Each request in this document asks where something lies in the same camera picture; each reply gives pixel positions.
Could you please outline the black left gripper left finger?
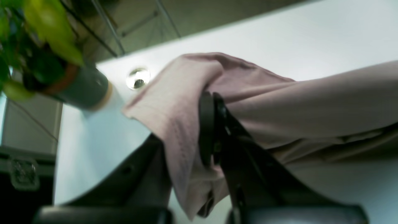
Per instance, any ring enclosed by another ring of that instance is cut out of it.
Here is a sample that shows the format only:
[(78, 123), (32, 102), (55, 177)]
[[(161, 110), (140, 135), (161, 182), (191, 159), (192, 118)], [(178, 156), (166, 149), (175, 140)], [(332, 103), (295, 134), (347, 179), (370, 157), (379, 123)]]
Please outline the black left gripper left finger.
[(104, 180), (64, 204), (41, 207), (34, 224), (172, 224), (163, 143), (151, 134)]

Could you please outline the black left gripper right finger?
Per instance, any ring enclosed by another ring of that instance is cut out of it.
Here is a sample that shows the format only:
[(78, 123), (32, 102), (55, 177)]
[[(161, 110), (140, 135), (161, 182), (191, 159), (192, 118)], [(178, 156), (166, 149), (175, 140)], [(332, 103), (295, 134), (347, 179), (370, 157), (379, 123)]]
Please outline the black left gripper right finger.
[(199, 101), (203, 165), (219, 165), (232, 209), (227, 224), (367, 224), (362, 207), (338, 203), (294, 177), (260, 147), (218, 93)]

